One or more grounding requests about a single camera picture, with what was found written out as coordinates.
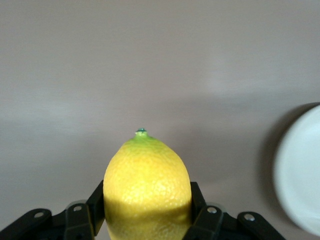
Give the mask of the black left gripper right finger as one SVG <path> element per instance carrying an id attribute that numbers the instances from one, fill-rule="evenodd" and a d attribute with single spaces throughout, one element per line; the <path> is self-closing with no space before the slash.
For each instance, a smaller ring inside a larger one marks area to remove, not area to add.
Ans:
<path id="1" fill-rule="evenodd" d="M 285 240 L 260 214 L 241 212 L 236 218 L 207 204 L 197 182 L 191 182 L 192 225 L 184 240 Z"/>

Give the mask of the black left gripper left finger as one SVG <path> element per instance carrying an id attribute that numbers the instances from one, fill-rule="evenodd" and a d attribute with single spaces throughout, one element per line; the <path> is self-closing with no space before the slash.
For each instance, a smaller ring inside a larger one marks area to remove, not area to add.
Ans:
<path id="1" fill-rule="evenodd" d="M 87 200 L 53 215 L 46 208 L 23 214 L 0 231 L 0 240 L 95 240 L 105 220 L 103 182 Z"/>

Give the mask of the yellow lemon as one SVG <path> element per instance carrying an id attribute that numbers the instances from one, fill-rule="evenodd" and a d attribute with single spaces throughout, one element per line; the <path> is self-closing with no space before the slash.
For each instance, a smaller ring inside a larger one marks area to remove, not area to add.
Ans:
<path id="1" fill-rule="evenodd" d="M 103 203 L 111 240 L 182 240 L 192 223 L 185 164 L 143 128 L 110 160 Z"/>

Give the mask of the beige plate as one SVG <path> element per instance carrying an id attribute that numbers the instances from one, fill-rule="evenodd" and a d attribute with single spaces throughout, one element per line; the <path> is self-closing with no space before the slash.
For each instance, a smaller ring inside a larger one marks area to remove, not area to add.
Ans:
<path id="1" fill-rule="evenodd" d="M 320 102 L 302 106 L 282 133 L 274 156 L 273 185 L 290 220 L 320 237 Z"/>

